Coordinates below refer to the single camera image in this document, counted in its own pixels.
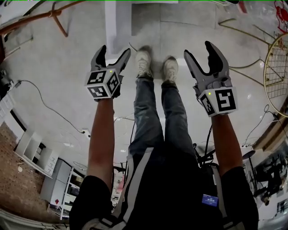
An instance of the blue name tag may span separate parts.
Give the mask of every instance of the blue name tag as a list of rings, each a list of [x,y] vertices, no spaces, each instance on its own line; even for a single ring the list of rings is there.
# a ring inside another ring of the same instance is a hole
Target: blue name tag
[[[217,207],[218,197],[203,194],[202,203]]]

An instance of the shoe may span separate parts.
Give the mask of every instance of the shoe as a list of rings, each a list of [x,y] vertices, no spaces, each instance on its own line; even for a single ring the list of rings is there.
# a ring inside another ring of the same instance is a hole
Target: shoe
[[[152,72],[150,70],[151,57],[148,51],[139,50],[136,53],[135,62],[138,68],[137,77],[144,76],[145,74],[148,74],[150,77],[152,77]]]
[[[163,81],[170,81],[175,83],[178,73],[178,63],[174,57],[169,57],[163,65],[164,79]]]

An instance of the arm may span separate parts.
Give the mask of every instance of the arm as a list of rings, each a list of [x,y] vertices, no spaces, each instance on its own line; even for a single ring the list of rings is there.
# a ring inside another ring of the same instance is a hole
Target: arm
[[[228,115],[212,117],[212,129],[220,175],[235,167],[242,167],[242,153]]]
[[[113,99],[102,99],[97,106],[91,131],[87,176],[100,178],[112,190],[114,157]]]

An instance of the wall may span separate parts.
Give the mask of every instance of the wall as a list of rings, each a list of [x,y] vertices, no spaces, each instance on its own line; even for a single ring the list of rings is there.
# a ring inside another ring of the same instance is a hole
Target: wall
[[[60,222],[56,215],[47,212],[48,203],[40,198],[45,176],[14,154],[15,141],[15,135],[4,122],[0,127],[0,208],[27,219]]]

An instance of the blue jeans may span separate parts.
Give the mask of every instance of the blue jeans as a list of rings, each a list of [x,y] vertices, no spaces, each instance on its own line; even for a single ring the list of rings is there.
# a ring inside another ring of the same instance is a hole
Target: blue jeans
[[[192,140],[188,134],[187,115],[175,84],[162,84],[162,106],[165,113],[165,139],[156,110],[153,78],[148,75],[136,80],[134,116],[136,133],[129,146],[131,155],[143,154],[149,147],[165,146],[196,159]]]

